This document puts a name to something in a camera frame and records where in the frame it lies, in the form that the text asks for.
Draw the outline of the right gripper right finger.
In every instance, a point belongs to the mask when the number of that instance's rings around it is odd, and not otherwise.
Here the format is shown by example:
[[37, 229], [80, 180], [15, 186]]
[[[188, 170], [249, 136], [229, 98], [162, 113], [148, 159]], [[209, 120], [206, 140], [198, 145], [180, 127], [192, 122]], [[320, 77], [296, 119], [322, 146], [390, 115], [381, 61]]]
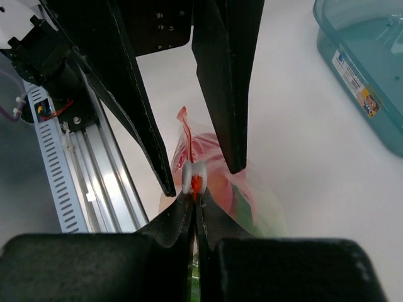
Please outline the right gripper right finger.
[[202, 301], [385, 301], [366, 252], [342, 238], [261, 238], [197, 197]]

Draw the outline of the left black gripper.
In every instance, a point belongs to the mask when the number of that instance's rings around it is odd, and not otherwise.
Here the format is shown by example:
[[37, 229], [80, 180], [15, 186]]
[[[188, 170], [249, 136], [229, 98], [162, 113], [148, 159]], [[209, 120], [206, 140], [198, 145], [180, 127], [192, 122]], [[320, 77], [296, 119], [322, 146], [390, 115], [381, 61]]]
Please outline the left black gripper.
[[190, 41], [224, 159], [247, 162], [248, 98], [264, 1], [42, 1], [88, 84], [141, 147], [163, 193], [176, 195], [136, 56]]

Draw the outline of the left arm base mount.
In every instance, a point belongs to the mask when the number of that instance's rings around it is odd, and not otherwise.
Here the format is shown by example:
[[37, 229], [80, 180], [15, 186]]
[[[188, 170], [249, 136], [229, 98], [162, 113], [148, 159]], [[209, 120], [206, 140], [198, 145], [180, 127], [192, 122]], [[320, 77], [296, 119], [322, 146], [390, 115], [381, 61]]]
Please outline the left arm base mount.
[[50, 119], [52, 113], [56, 114], [55, 119], [60, 124], [67, 123], [71, 132], [84, 131], [86, 127], [99, 123], [99, 118], [95, 112], [92, 101], [85, 91], [81, 91], [74, 98], [64, 98], [53, 100], [50, 97], [38, 96], [34, 98], [38, 101], [31, 110], [27, 104], [22, 112], [23, 121], [34, 124], [34, 122], [45, 122]]

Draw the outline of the clear zip top bag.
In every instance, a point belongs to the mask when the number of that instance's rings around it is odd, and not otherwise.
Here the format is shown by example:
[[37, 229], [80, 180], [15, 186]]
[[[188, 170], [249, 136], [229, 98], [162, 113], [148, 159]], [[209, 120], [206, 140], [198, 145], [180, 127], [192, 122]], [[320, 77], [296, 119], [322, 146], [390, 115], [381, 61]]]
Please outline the clear zip top bag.
[[213, 200], [235, 222], [256, 237], [285, 235], [287, 227], [279, 199], [269, 185], [263, 184], [254, 167], [231, 174], [215, 132], [189, 119], [185, 106], [179, 109], [176, 119], [181, 129], [171, 173], [177, 191], [182, 190], [185, 162], [204, 162]]

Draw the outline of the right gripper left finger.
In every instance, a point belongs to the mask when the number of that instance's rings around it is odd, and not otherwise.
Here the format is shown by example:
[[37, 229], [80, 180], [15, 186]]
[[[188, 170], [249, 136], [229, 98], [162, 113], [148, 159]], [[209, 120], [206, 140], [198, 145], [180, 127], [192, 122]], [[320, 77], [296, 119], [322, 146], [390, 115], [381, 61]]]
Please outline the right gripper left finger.
[[1, 252], [2, 301], [189, 301], [193, 198], [133, 233], [24, 234]]

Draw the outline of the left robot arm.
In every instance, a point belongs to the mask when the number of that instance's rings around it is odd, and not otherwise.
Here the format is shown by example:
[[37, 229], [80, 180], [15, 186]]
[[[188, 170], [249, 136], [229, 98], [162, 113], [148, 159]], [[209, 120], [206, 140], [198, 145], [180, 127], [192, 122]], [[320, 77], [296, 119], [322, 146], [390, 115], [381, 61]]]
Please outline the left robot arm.
[[176, 194], [137, 58], [191, 45], [229, 171], [246, 168], [247, 111], [262, 1], [1, 2], [1, 52], [26, 81], [75, 103], [88, 84]]

